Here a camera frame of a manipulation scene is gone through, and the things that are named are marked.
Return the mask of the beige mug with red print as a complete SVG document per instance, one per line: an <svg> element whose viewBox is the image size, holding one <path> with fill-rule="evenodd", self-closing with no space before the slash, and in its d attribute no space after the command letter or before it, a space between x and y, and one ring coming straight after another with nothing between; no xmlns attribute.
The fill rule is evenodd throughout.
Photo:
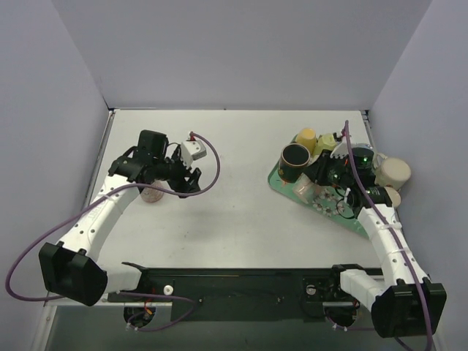
<svg viewBox="0 0 468 351"><path fill-rule="evenodd" d="M311 205L322 192L322 187L302 173L292 188L293 193L305 204Z"/></svg>

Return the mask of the black mug with red interior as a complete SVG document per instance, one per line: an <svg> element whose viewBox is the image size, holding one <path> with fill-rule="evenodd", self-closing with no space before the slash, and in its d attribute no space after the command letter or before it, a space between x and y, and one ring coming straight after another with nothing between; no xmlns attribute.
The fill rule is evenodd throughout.
<svg viewBox="0 0 468 351"><path fill-rule="evenodd" d="M280 154L278 171L285 183L295 183L310 160L310 152L299 143L286 145Z"/></svg>

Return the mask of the pink patterned mug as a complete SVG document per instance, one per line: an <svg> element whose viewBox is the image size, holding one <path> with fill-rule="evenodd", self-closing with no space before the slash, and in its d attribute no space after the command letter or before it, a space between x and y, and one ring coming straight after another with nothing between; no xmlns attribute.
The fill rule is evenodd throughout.
<svg viewBox="0 0 468 351"><path fill-rule="evenodd" d="M160 201L163 198L165 193L156 189L156 187L163 188L162 182L154 181L151 184L151 188L148 188L148 187L144 188L143 191L140 193L141 199L145 201L146 203L156 203Z"/></svg>

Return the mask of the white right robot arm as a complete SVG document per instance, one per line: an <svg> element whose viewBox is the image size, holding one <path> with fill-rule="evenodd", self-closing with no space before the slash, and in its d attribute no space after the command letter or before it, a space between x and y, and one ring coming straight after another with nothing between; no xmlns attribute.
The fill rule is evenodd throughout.
<svg viewBox="0 0 468 351"><path fill-rule="evenodd" d="M422 270L407 245L393 204L394 189L375 182L374 152L354 146L338 156L324 150L304 174L317 186L343 191L342 200L365 230L377 253L384 282L361 268L341 268L326 282L335 299L351 295L371 313L382 338L433 335L447 300L445 288Z"/></svg>

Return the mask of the cream mug with sea print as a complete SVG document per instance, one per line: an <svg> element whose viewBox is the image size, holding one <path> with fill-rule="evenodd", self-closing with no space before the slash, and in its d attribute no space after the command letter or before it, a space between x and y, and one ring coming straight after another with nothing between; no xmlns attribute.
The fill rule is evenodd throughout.
<svg viewBox="0 0 468 351"><path fill-rule="evenodd" d="M399 194L399 192L397 190L395 190L394 188L392 187L389 187L389 186L385 186L384 187L385 191L387 192L391 202L392 202L392 206L394 208L398 208L400 205L401 205L401 195Z"/></svg>

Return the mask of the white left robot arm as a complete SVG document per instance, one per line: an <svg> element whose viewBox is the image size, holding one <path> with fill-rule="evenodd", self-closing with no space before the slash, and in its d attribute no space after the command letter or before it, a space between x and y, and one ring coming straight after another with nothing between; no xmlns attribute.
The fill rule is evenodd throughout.
<svg viewBox="0 0 468 351"><path fill-rule="evenodd" d="M151 287L141 268L123 263L102 268L99 253L125 209L154 181L165 181L179 197L200 191L201 172L193 161L206 155L204 144L191 136L167 156L167 135L143 130L136 146L112 162L90 210L80 216L56 244L39 251L45 288L65 298L93 306L105 293L124 291L132 300L148 297Z"/></svg>

